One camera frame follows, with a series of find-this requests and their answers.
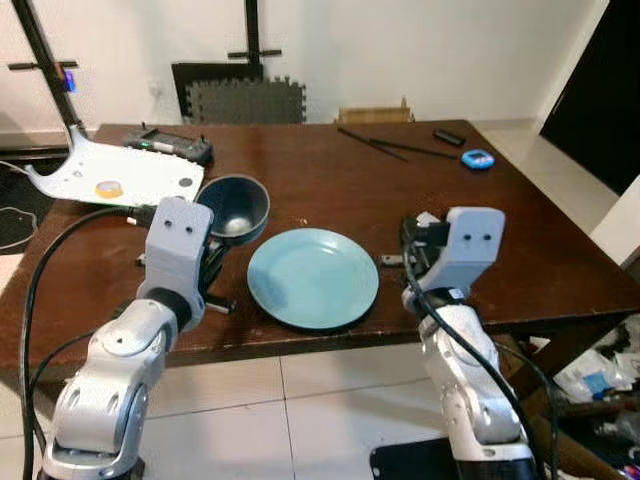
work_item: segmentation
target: black cable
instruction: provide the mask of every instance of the black cable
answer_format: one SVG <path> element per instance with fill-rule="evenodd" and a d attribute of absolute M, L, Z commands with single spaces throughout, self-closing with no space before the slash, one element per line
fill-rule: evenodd
<path fill-rule="evenodd" d="M 91 335 L 93 335 L 96 332 L 96 330 L 97 330 L 97 328 L 95 328 L 95 329 L 93 329 L 93 330 L 91 330 L 91 331 L 89 331 L 87 333 L 83 333 L 82 335 L 78 335 L 77 337 L 72 338 L 68 342 L 63 343 L 62 345 L 60 345 L 58 348 L 56 348 L 52 352 L 49 352 L 49 354 L 40 362 L 40 365 L 38 365 L 38 369 L 36 370 L 36 373 L 33 374 L 33 376 L 31 377 L 31 381 L 29 382 L 29 390 L 31 391 L 31 398 L 32 399 L 33 399 L 33 397 L 35 395 L 36 385 L 38 384 L 38 380 L 40 379 L 40 376 L 42 375 L 42 373 L 45 371 L 45 369 L 49 365 L 49 362 L 51 362 L 51 360 L 53 360 L 54 357 L 56 357 L 58 354 L 62 353 L 67 348 L 69 348 L 72 345 L 76 344 L 77 342 L 79 342 L 81 340 L 84 340 L 85 338 L 88 338 Z M 34 415 L 33 415 L 33 431 L 36 434 L 36 439 L 38 440 L 38 445 L 40 446 L 40 451 L 42 452 L 42 454 L 44 454 L 44 450 L 45 450 L 45 448 L 47 446 L 47 440 L 46 440 L 46 438 L 44 436 L 44 431 L 42 430 L 42 426 L 40 425 L 40 421 L 38 420 L 38 417 L 35 415 L 35 411 L 34 411 Z"/>
<path fill-rule="evenodd" d="M 42 255 L 42 258 L 36 265 L 36 268 L 31 277 L 31 283 L 27 290 L 27 298 L 25 301 L 24 316 L 22 319 L 22 333 L 20 335 L 20 369 L 19 369 L 19 382 L 20 382 L 20 402 L 22 409 L 22 427 L 24 430 L 24 463 L 22 469 L 23 480 L 31 480 L 33 476 L 33 432 L 34 424 L 37 422 L 35 418 L 35 411 L 33 407 L 33 395 L 29 384 L 29 342 L 31 340 L 31 322 L 33 319 L 33 310 L 35 306 L 36 290 L 40 282 L 42 272 L 47 263 L 55 251 L 60 245 L 76 230 L 83 225 L 96 220 L 98 218 L 120 215 L 128 216 L 132 214 L 132 209 L 128 207 L 111 207 L 103 210 L 93 212 L 76 223 L 69 226 L 49 245 L 47 250 Z"/>
<path fill-rule="evenodd" d="M 455 342 L 457 342 L 462 348 L 464 348 L 469 353 L 469 355 L 471 355 L 474 358 L 474 360 L 477 361 L 482 366 L 482 368 L 486 370 L 486 372 L 496 383 L 500 391 L 504 394 L 505 397 L 507 397 L 507 400 L 511 404 L 511 408 L 513 408 L 513 410 L 516 412 L 516 415 L 520 418 L 520 423 L 522 425 L 522 428 L 525 431 L 527 440 L 529 441 L 529 446 L 531 448 L 533 458 L 536 463 L 536 470 L 538 472 L 539 480 L 544 480 L 546 478 L 545 471 L 544 471 L 544 462 L 542 460 L 542 457 L 540 455 L 538 448 L 536 447 L 535 437 L 533 435 L 533 429 L 531 428 L 531 425 L 529 424 L 529 421 L 527 420 L 527 417 L 525 416 L 524 411 L 522 410 L 522 407 L 518 402 L 518 399 L 513 394 L 513 392 L 511 391 L 511 387 L 509 386 L 507 381 L 502 377 L 500 372 L 498 372 L 493 367 L 493 365 L 491 365 L 491 363 L 489 363 L 489 361 L 484 356 L 482 356 L 482 354 L 478 352 L 478 350 L 476 350 L 473 347 L 473 345 L 467 342 L 464 339 L 464 337 L 462 337 L 453 327 L 451 327 L 451 325 L 449 325 L 445 321 L 445 319 L 442 318 L 442 316 L 437 312 L 437 310 L 424 297 L 424 295 L 422 294 L 422 290 L 420 289 L 420 285 L 418 284 L 418 281 L 416 280 L 416 277 L 413 274 L 413 270 L 411 269 L 410 250 L 412 248 L 412 245 L 413 245 L 413 241 L 412 239 L 410 239 L 410 241 L 408 241 L 403 248 L 402 257 L 404 260 L 404 267 L 407 273 L 407 279 L 409 281 L 409 287 L 411 288 L 411 290 L 413 290 L 413 293 L 415 294 L 416 299 L 420 303 L 420 307 L 424 310 L 426 314 L 429 314 L 429 316 L 433 318 L 433 320 L 438 324 L 440 328 L 442 328 L 442 330 L 444 330 Z"/>
<path fill-rule="evenodd" d="M 549 399 L 549 410 L 551 413 L 551 479 L 558 480 L 558 405 L 556 395 L 553 390 L 553 384 L 551 383 L 551 380 L 547 378 L 545 373 L 540 370 L 540 367 L 538 367 L 531 359 L 527 358 L 522 353 L 508 347 L 507 345 L 503 345 L 498 342 L 494 343 L 500 350 L 508 353 L 509 355 L 513 355 L 514 357 L 526 363 L 544 384 L 544 388 L 547 392 L 547 398 Z"/>

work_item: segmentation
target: electronic device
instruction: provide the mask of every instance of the electronic device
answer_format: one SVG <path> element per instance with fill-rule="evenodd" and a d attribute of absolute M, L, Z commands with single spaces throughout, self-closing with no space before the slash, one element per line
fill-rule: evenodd
<path fill-rule="evenodd" d="M 447 132 L 446 130 L 442 130 L 441 128 L 436 128 L 433 131 L 433 137 L 438 140 L 442 140 L 443 142 L 447 142 L 450 145 L 455 147 L 461 147 L 464 145 L 464 142 L 467 141 L 466 138 L 461 137 L 460 135 L 456 135 L 455 133 Z"/>
<path fill-rule="evenodd" d="M 462 163 L 472 170 L 486 170 L 496 163 L 495 158 L 489 152 L 476 148 L 462 154 Z"/>
<path fill-rule="evenodd" d="M 140 130 L 129 132 L 123 144 L 125 147 L 177 155 L 203 167 L 213 160 L 213 147 L 204 136 L 194 140 L 161 132 L 157 128 L 147 129 L 144 123 Z"/>

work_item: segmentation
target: black metal pole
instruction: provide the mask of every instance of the black metal pole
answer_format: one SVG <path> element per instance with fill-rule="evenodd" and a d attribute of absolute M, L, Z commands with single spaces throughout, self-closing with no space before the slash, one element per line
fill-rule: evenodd
<path fill-rule="evenodd" d="M 51 55 L 49 45 L 42 33 L 42 27 L 29 0 L 12 0 L 18 19 L 22 24 L 31 50 L 36 58 L 36 63 L 40 66 L 44 78 L 49 86 L 53 100 L 56 102 L 58 112 L 62 121 L 67 126 L 79 125 L 80 120 L 69 100 L 67 92 L 64 90 L 63 81 L 56 68 L 55 61 Z"/>
<path fill-rule="evenodd" d="M 260 31 L 258 27 L 258 0 L 245 0 L 245 16 L 247 19 L 247 49 L 249 65 L 260 64 Z"/>

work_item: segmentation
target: brown table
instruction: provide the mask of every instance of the brown table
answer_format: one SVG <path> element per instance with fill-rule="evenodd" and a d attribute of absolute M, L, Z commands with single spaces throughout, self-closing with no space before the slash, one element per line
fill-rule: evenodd
<path fill-rule="evenodd" d="M 398 251 L 403 215 L 437 216 L 457 205 L 484 205 L 507 216 L 496 264 L 474 285 L 474 305 L 489 333 L 553 336 L 536 360 L 558 371 L 626 315 L 640 310 L 640 289 L 549 199 L 500 155 L 468 122 L 456 120 L 356 125 L 365 135 L 457 153 L 432 139 L 434 128 L 465 136 L 465 148 L 496 156 L 489 171 L 471 171 L 455 160 L 405 153 L 403 163 L 340 135 L 333 125 L 178 126 L 181 135 L 203 133 L 215 147 L 207 178 L 243 173 L 269 190 L 272 209 L 263 236 L 227 258 L 213 293 L 236 299 L 230 316 L 208 311 L 183 335 L 169 363 L 184 365 L 268 355 L 365 347 L 418 339 L 417 319 L 400 302 L 401 270 L 381 270 L 378 297 L 363 321 L 342 333 L 312 336 L 282 326 L 258 308 L 246 285 L 254 250 L 269 237 L 301 227 L 335 230 L 372 257 Z M 96 140 L 119 144 L 131 126 L 105 125 Z M 0 372 L 15 372 L 25 290 L 35 263 L 66 225 L 92 207 L 57 201 L 29 245 L 1 299 Z M 104 219 L 77 232 L 51 260 L 41 282 L 32 334 L 31 362 L 63 341 L 110 318 L 132 297 L 143 270 L 134 259 L 145 231 L 122 219 Z M 68 374 L 83 361 L 85 345 L 60 355 L 50 375 Z M 521 394 L 536 385 L 519 371 Z"/>

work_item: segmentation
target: black chopstick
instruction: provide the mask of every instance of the black chopstick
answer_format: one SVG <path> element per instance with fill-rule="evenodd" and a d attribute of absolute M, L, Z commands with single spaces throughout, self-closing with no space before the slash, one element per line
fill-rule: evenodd
<path fill-rule="evenodd" d="M 371 139 L 366 138 L 366 137 L 363 137 L 363 136 L 361 136 L 361 135 L 358 135 L 357 133 L 354 133 L 354 132 L 352 132 L 352 131 L 350 131 L 350 130 L 347 130 L 346 128 L 338 127 L 338 132 L 339 132 L 339 133 L 342 133 L 343 135 L 346 135 L 347 137 L 351 137 L 351 138 L 353 138 L 354 140 L 357 140 L 357 141 L 362 142 L 362 143 L 364 143 L 364 144 L 366 144 L 366 145 L 369 145 L 370 147 L 373 147 L 373 148 L 375 148 L 376 150 L 380 150 L 381 152 L 384 152 L 384 153 L 386 153 L 387 155 L 391 155 L 392 157 L 395 157 L 395 158 L 397 158 L 398 160 L 402 160 L 403 162 L 408 162 L 408 161 L 409 161 L 409 160 L 407 160 L 406 158 L 404 158 L 403 156 L 398 155 L 398 154 L 397 154 L 397 153 L 395 153 L 395 152 L 392 152 L 392 151 L 390 151 L 390 150 L 387 150 L 386 148 L 381 147 L 380 145 L 376 145 L 375 143 L 373 143 L 373 142 L 371 141 Z"/>
<path fill-rule="evenodd" d="M 401 148 L 403 150 L 408 150 L 410 152 L 426 153 L 427 155 L 437 155 L 439 157 L 452 158 L 454 160 L 458 159 L 456 155 L 453 155 L 451 153 L 438 152 L 436 150 L 429 150 L 428 148 L 413 147 L 411 145 L 404 145 L 402 143 L 389 142 L 388 140 L 382 140 L 379 138 L 369 138 L 368 140 L 369 142 L 375 145 L 384 145 L 385 147 Z"/>

